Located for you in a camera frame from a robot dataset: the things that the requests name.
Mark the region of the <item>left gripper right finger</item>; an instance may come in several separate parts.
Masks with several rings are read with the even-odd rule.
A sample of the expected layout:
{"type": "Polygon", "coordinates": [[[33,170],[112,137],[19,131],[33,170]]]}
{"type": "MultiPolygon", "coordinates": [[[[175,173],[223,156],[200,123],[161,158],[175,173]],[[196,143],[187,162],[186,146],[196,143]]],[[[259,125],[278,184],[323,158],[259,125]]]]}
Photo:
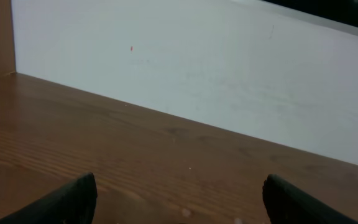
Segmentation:
{"type": "Polygon", "coordinates": [[[272,224],[358,224],[275,174],[264,181],[262,198],[272,224]]]}

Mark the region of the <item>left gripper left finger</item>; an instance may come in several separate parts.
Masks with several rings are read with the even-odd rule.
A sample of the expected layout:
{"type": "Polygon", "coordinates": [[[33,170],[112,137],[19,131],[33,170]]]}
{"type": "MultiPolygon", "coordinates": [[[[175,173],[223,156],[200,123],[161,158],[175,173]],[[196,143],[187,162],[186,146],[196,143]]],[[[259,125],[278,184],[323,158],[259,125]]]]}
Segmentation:
{"type": "Polygon", "coordinates": [[[0,219],[0,224],[91,224],[98,192],[89,172],[24,208],[0,219]]]}

